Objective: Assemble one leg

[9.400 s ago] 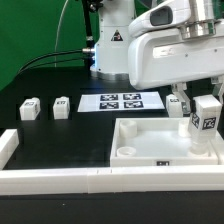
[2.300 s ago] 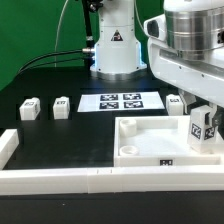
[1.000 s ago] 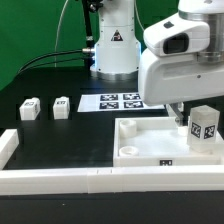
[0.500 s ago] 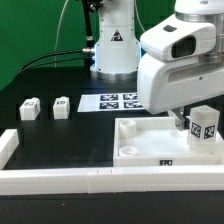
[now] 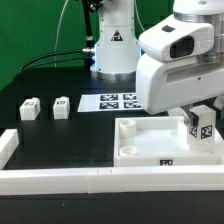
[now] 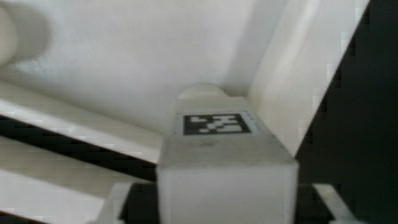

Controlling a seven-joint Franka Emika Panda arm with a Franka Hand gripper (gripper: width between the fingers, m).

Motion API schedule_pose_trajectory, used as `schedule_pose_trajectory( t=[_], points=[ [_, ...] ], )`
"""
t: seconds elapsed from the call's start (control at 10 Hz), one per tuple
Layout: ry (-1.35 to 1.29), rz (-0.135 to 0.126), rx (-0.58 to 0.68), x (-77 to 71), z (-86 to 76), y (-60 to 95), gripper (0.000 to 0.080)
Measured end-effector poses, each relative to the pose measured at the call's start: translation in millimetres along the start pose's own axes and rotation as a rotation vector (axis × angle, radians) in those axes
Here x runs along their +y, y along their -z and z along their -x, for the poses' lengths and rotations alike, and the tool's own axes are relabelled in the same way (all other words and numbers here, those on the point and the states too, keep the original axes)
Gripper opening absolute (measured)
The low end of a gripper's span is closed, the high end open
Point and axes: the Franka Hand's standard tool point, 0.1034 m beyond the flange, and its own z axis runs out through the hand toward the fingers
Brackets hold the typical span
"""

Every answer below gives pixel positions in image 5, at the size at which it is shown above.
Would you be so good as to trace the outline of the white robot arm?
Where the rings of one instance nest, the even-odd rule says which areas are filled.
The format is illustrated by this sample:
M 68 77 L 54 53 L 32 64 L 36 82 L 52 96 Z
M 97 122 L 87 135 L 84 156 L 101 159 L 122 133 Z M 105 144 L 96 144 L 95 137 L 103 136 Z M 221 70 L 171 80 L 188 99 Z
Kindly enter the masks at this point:
M 100 38 L 91 74 L 136 78 L 137 101 L 150 114 L 224 94 L 224 0 L 174 0 L 173 13 L 134 34 L 134 0 L 93 0 Z

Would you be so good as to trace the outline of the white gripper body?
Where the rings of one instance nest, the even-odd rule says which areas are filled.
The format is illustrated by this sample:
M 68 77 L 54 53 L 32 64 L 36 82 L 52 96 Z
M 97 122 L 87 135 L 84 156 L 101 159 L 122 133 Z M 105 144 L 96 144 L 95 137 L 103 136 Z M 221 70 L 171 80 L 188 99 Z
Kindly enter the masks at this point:
M 162 21 L 139 37 L 136 95 L 150 114 L 182 107 L 224 93 L 224 63 L 202 63 L 214 46 L 209 23 Z

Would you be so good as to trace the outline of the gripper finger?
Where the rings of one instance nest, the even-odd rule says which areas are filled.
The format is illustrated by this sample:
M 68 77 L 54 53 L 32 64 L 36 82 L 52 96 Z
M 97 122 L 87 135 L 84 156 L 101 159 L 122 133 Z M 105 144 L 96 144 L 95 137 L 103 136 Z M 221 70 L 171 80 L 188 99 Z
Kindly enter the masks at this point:
M 198 116 L 191 111 L 192 108 L 192 105 L 185 105 L 181 107 L 181 109 L 184 111 L 184 123 L 188 127 L 197 127 Z
M 213 106 L 219 110 L 222 110 L 224 108 L 224 95 L 217 96 L 215 98 Z

